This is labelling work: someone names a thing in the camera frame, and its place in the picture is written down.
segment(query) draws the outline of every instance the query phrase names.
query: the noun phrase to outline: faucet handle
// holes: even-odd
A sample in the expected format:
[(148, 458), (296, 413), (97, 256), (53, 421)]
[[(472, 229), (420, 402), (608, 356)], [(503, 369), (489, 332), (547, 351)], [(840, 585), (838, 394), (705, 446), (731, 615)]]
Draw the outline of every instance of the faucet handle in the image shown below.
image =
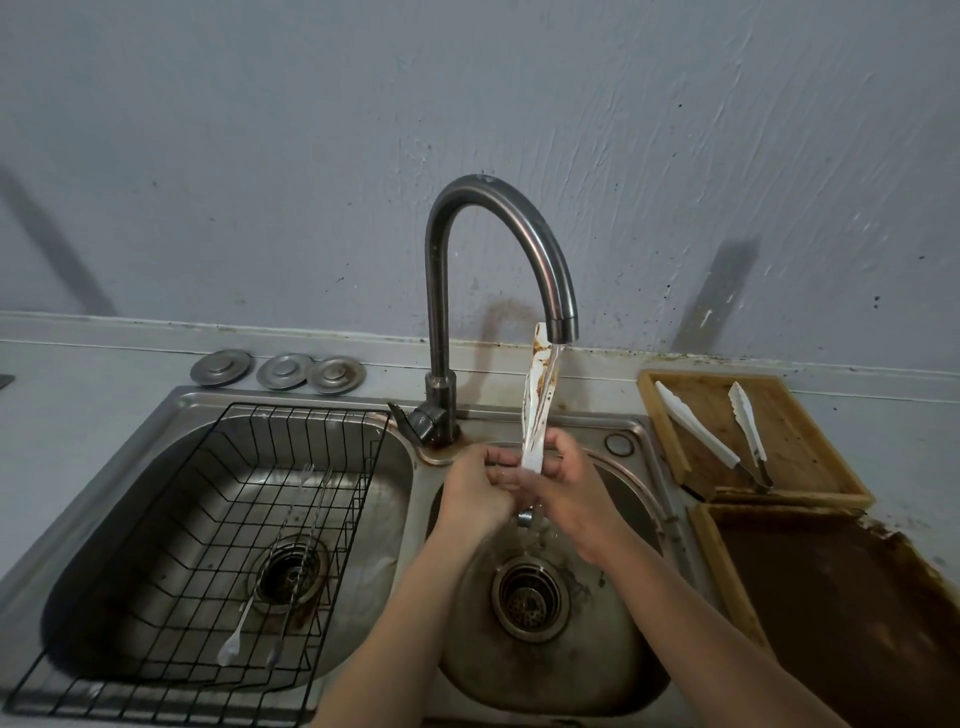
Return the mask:
[(426, 446), (437, 432), (446, 412), (429, 402), (424, 402), (417, 409), (410, 413), (410, 416), (403, 412), (399, 404), (388, 401), (387, 406), (394, 415), (396, 428), (400, 431), (410, 444), (415, 448)]

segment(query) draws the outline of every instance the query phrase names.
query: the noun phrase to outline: white plastic tongs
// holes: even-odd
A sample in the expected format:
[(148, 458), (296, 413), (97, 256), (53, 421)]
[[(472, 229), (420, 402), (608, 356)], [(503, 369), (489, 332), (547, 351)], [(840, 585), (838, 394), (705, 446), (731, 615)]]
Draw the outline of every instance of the white plastic tongs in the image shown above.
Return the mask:
[(731, 470), (749, 478), (761, 493), (768, 493), (774, 487), (774, 481), (767, 472), (767, 451), (763, 448), (763, 443), (760, 442), (760, 433), (756, 429), (754, 408), (750, 404), (747, 393), (740, 386), (740, 382), (735, 381), (730, 388), (730, 404), (733, 407), (733, 416), (736, 418), (736, 423), (740, 425), (740, 429), (743, 430), (743, 434), (747, 438), (750, 454), (760, 471), (760, 479), (757, 479), (751, 471), (744, 468), (740, 462), (740, 456), (720, 442), (712, 432), (704, 427), (703, 423), (696, 418), (693, 411), (684, 404), (683, 400), (663, 386), (663, 382), (658, 381), (655, 386), (660, 393), (660, 398), (663, 399), (663, 404), (666, 406), (670, 419), (707, 446), (710, 452), (720, 459), (720, 462)]

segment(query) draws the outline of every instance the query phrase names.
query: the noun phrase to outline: person's left hand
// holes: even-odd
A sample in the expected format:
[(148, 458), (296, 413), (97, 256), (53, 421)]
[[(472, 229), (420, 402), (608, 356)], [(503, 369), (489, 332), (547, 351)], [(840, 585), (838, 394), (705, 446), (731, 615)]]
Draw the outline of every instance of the person's left hand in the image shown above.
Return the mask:
[(502, 468), (520, 464), (520, 453), (493, 445), (471, 445), (453, 462), (444, 482), (437, 527), (479, 543), (529, 505), (515, 486), (501, 486)]

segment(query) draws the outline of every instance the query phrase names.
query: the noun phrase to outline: faucet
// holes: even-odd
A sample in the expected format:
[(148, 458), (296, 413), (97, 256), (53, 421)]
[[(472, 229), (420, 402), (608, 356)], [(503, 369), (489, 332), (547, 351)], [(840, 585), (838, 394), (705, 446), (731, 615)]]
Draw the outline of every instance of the faucet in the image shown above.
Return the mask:
[(426, 401), (409, 417), (390, 403), (400, 433), (415, 445), (443, 448), (460, 435), (457, 426), (457, 376), (450, 370), (446, 248), (450, 228), (464, 207), (485, 207), (510, 229), (534, 269), (547, 339), (553, 344), (577, 340), (577, 302), (570, 272), (557, 238), (540, 212), (519, 190), (489, 175), (466, 175), (448, 184), (426, 223), (426, 309), (430, 323), (430, 372)]

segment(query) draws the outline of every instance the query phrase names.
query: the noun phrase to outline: wire dish rack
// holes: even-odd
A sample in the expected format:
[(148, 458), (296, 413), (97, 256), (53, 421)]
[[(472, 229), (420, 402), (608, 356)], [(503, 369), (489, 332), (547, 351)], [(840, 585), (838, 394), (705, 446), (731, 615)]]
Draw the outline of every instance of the wire dish rack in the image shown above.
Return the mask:
[(237, 403), (170, 447), (60, 577), (7, 710), (300, 724), (388, 419)]

